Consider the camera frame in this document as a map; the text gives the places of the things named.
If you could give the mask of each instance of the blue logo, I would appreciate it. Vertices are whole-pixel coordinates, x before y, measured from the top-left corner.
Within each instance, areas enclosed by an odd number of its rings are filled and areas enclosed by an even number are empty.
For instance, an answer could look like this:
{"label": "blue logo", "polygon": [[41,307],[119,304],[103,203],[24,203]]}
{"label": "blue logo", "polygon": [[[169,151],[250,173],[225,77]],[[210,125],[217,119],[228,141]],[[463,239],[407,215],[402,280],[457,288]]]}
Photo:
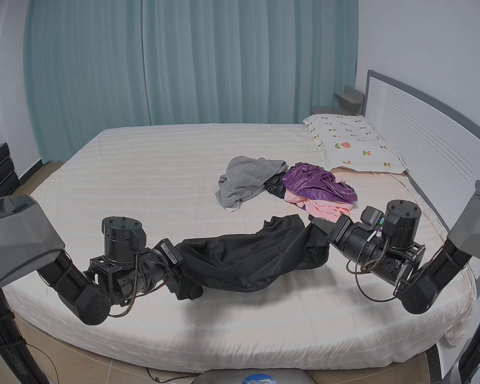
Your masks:
{"label": "blue logo", "polygon": [[276,384],[276,381],[271,376],[255,374],[243,380],[242,384]]}

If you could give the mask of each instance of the white wall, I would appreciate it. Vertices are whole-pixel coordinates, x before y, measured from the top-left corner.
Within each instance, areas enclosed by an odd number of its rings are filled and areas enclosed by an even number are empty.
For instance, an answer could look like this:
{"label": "white wall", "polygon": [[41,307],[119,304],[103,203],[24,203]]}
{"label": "white wall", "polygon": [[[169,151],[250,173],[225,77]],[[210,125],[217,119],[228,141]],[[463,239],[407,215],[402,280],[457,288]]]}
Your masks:
{"label": "white wall", "polygon": [[355,88],[373,69],[480,124],[480,1],[359,0]]}
{"label": "white wall", "polygon": [[0,142],[7,142],[18,177],[39,159],[24,83],[28,0],[0,0]]}

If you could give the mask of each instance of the mattress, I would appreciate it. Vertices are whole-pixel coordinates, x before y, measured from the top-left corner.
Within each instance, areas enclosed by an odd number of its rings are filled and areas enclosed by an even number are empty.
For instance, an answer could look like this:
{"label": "mattress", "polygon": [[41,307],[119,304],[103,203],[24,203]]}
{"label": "mattress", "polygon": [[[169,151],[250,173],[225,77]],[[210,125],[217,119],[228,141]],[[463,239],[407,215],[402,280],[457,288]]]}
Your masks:
{"label": "mattress", "polygon": [[[271,216],[308,214],[263,192],[229,213],[214,193],[219,175],[238,155],[320,164],[304,125],[205,124],[106,130],[43,182],[32,194],[66,243],[80,270],[103,253],[100,223],[107,216],[140,220],[147,246],[168,237],[254,233]],[[335,172],[359,200],[384,209],[391,199],[415,200],[423,209],[416,240],[425,260],[446,235],[438,218],[405,176]],[[98,326],[80,322],[36,274],[8,285],[12,309],[73,345],[137,365],[171,371],[222,368],[352,369],[403,362],[443,335],[455,343],[471,316],[475,287],[469,268],[443,290],[422,315],[400,301],[376,303],[357,289],[346,258],[331,248],[315,270],[293,271],[254,293],[205,289],[196,300],[178,301],[166,288],[138,299],[120,319]],[[385,299],[393,287],[360,276],[363,289]],[[120,313],[119,307],[111,313]]]}

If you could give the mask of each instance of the white pillow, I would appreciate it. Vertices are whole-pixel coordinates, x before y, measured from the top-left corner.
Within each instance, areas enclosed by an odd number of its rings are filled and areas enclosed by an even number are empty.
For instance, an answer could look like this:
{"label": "white pillow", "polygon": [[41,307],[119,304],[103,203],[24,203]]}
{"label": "white pillow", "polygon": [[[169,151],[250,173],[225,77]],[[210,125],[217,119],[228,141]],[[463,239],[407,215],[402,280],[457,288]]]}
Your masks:
{"label": "white pillow", "polygon": [[317,144],[324,168],[361,172],[402,173],[400,154],[380,138],[363,116],[311,115],[303,121]]}

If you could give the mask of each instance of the floor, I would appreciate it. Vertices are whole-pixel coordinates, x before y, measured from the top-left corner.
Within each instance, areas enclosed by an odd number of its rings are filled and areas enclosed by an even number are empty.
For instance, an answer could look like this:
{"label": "floor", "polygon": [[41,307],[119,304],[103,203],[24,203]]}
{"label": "floor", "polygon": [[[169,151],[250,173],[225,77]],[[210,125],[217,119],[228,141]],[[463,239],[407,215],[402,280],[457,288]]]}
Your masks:
{"label": "floor", "polygon": [[[29,194],[49,175],[60,168],[62,163],[50,162],[33,175],[25,185],[19,187],[15,194]],[[62,384],[148,384],[153,383],[145,367],[128,364],[93,352],[77,348],[58,340],[25,320],[16,318],[18,327],[27,342],[42,349],[57,368]],[[34,348],[30,351],[40,367],[56,383],[52,363]],[[366,368],[359,370],[310,371],[310,376],[317,384],[430,384],[427,356],[425,352],[414,356],[404,363],[392,363],[383,368]],[[181,372],[151,370],[151,374],[161,381],[172,377],[187,375]],[[9,368],[0,359],[0,381],[3,384],[19,382]],[[174,384],[190,384],[193,378],[174,380]]]}

